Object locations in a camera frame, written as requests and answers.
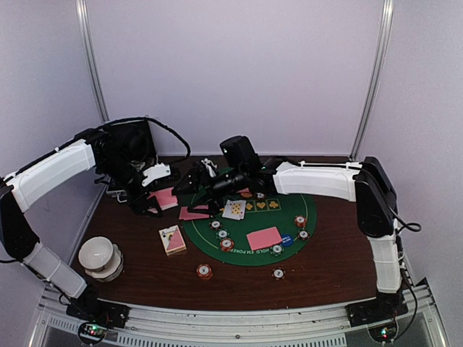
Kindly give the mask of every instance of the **playing card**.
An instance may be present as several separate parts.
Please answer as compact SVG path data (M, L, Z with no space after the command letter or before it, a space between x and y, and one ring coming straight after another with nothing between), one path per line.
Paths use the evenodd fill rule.
M222 217L241 220L245 217L246 202L244 200L227 200Z

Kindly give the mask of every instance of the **black mount bracket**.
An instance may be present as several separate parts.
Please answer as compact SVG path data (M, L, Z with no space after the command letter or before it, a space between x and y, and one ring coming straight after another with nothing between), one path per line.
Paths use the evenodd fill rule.
M107 327L108 329L112 329L113 327L119 327L121 329L125 328L125 323L129 317L130 310L128 306L98 300L98 308L105 314L105 317L104 319L96 319L95 323ZM71 317L79 318L80 320L89 320L88 316L77 309L74 305L69 305L67 307L66 314Z
M383 294L378 292L376 298L347 305L346 310L351 327L358 327L406 314L408 307L402 293Z

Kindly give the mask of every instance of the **poker table mat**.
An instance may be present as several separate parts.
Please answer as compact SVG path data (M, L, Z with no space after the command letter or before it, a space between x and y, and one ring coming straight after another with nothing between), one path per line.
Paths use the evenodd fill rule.
M182 205L191 205L199 195L184 197ZM310 242L310 238L315 232L317 210L310 195L276 195L258 200L255 197L244 198L240 194L236 194L228 196L228 199L246 200L244 219L232 220L217 215L212 219L182 221L184 230L193 244L214 259L241 266L273 264L298 253ZM302 228L294 223L296 215L303 215L307 218L307 224L304 228L310 234L307 241L297 238L297 233ZM229 232L229 238L234 241L234 248L231 251L225 252L221 250L220 239L217 237L218 231L212 230L209 226L212 220L219 220L222 223L221 229L226 229ZM284 249L283 252L276 256L271 254L270 249L252 251L247 241L247 235L253 231L273 226L277 227L284 240L281 244Z

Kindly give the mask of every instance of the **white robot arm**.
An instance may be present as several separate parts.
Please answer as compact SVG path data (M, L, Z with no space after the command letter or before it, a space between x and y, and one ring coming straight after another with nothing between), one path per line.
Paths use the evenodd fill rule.
M150 197L150 192L156 190L159 179L171 175L170 166L156 163L137 169L132 161L137 153L145 152L143 146L148 144L142 138L143 134L132 135L132 147L127 148L121 146L120 139L109 131L112 124L143 119L171 130L146 117L114 121L85 130L26 167L0 178L0 242L12 258L61 291L73 303L69 310L74 309L80 318L100 317L101 313L109 313L113 307L101 308L95 289L40 241L26 221L24 212L53 188L95 168L97 173L110 176L126 191L127 204L134 213L161 217L162 209L156 197ZM174 134L186 144L177 133Z
M376 158L366 157L361 163L326 164L273 157L262 163L244 136L222 142L221 150L232 170L210 176L204 165L196 163L174 188L178 195L204 190L205 194L189 206L190 212L215 215L224 206L225 196L244 188L254 193L313 194L356 202L359 229L373 251L377 298L370 304L349 305L351 325L404 312L399 231L405 225L397 215L396 192Z

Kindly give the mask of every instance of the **white cup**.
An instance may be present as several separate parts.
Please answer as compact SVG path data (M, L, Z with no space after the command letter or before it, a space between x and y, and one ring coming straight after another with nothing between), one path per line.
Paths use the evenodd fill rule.
M104 270L114 256L114 248L106 237L97 236L86 241L79 251L80 264L89 271Z

